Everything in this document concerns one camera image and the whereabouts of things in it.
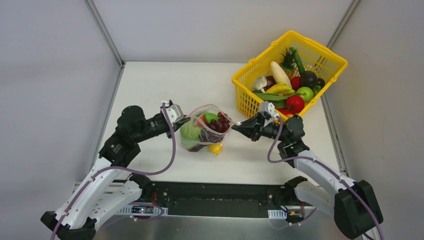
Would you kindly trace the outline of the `green toy cabbage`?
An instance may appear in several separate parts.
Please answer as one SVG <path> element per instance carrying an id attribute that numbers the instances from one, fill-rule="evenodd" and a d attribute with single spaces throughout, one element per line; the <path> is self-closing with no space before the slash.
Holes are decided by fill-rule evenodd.
<path id="1" fill-rule="evenodd" d="M 180 129 L 180 142 L 184 148 L 191 149 L 199 143 L 199 137 L 203 130 L 202 125 L 196 125 L 197 120 L 191 119 L 186 122 Z"/>

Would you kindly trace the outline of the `clear zip top bag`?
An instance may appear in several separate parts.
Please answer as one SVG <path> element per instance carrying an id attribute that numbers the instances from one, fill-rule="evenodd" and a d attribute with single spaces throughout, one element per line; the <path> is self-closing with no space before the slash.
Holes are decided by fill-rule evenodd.
<path id="1" fill-rule="evenodd" d="M 198 119 L 198 115 L 201 115 L 203 113 L 214 113 L 217 114 L 218 112 L 222 112 L 226 117 L 229 119 L 230 128 L 228 131 L 224 133 L 216 132 L 212 129 L 210 129 L 208 126 L 202 127 L 202 132 L 199 136 L 199 142 L 198 144 L 204 144 L 204 145 L 211 145 L 214 143 L 222 143 L 223 140 L 228 136 L 229 132 L 232 130 L 231 127 L 233 125 L 236 125 L 237 122 L 233 121 L 226 112 L 219 109 L 214 104 L 206 104 L 202 105 L 200 107 L 195 108 L 191 113 L 189 113 L 187 116 L 191 119 Z"/>

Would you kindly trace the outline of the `toy steak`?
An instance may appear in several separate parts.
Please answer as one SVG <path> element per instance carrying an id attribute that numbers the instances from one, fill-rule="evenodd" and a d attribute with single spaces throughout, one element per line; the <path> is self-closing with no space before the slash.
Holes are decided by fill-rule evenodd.
<path id="1" fill-rule="evenodd" d="M 189 141 L 188 143 L 186 143 L 185 148 L 189 151 L 189 152 L 199 152 L 201 149 L 203 149 L 204 147 L 207 146 L 207 144 L 199 144 L 197 142 L 191 142 Z"/>

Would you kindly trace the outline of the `toy purple grapes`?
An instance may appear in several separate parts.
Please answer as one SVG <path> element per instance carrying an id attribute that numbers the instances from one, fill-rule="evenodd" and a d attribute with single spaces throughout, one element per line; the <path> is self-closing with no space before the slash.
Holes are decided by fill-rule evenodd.
<path id="1" fill-rule="evenodd" d="M 219 120 L 208 124 L 208 127 L 218 133 L 225 133 L 230 129 L 230 120 L 222 112 L 215 113 L 219 116 Z"/>

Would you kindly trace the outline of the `small green toy vegetable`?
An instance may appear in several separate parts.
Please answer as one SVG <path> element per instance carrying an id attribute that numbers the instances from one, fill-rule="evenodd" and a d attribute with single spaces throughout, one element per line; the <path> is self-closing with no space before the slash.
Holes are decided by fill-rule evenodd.
<path id="1" fill-rule="evenodd" d="M 211 124 L 213 121 L 218 121 L 220 118 L 217 114 L 211 112 L 205 112 L 202 116 L 204 122 L 208 125 Z"/>

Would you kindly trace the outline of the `yellow toy lemon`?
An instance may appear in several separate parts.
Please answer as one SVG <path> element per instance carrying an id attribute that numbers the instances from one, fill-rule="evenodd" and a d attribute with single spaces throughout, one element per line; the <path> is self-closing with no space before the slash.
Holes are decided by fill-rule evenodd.
<path id="1" fill-rule="evenodd" d="M 222 142 L 213 143 L 208 146 L 208 150 L 212 154 L 219 155 L 223 150 L 223 143 Z"/>

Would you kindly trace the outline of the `toy watermelon slice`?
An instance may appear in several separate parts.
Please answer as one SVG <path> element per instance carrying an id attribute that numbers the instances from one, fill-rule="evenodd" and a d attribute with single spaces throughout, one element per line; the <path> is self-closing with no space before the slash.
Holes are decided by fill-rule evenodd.
<path id="1" fill-rule="evenodd" d="M 205 127 L 205 126 L 207 127 L 208 126 L 208 122 L 207 122 L 207 120 L 205 118 L 205 113 L 202 113 L 202 114 L 198 115 L 197 118 L 198 119 L 195 122 L 195 126 L 196 127 L 202 128 L 202 127 Z"/>

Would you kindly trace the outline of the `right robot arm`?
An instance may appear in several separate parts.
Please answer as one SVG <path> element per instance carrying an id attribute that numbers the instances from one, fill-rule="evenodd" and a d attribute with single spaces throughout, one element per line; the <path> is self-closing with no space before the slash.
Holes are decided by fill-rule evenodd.
<path id="1" fill-rule="evenodd" d="M 323 162 L 303 142 L 303 120 L 294 115 L 283 121 L 276 114 L 258 112 L 232 129 L 251 141 L 261 137 L 273 140 L 268 151 L 270 163 L 287 163 L 315 181 L 304 181 L 284 190 L 284 200 L 290 205 L 306 202 L 331 217 L 340 232 L 353 240 L 376 229 L 385 239 L 381 223 L 384 221 L 373 187 L 366 180 L 353 180 Z M 277 148 L 280 159 L 272 160 L 270 154 Z"/>

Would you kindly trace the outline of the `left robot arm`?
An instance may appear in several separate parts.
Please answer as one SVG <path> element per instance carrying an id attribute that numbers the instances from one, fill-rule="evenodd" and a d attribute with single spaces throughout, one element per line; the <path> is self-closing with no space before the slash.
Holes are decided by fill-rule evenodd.
<path id="1" fill-rule="evenodd" d="M 51 231 L 51 239 L 91 240 L 100 227 L 119 210 L 139 200 L 147 202 L 153 189 L 141 183 L 143 177 L 164 173 L 176 156 L 175 132 L 189 117 L 171 100 L 163 101 L 158 114 L 147 119 L 137 105 L 126 107 L 114 133 L 98 153 L 98 159 L 71 197 L 56 211 L 46 211 L 41 222 Z M 172 139 L 168 165 L 155 172 L 129 169 L 141 152 L 139 143 L 166 134 Z"/>

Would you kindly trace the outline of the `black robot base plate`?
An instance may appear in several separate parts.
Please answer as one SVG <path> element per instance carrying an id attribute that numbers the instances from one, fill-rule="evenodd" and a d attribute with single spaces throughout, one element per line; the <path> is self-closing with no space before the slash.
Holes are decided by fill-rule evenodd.
<path id="1" fill-rule="evenodd" d="M 157 206 L 135 206 L 135 214 L 287 219 L 294 212 L 294 221 L 304 218 L 306 204 L 295 195 L 295 187 L 307 181 L 303 176 L 283 185 L 153 181 L 137 174 L 129 180 L 142 190 L 136 202 Z"/>

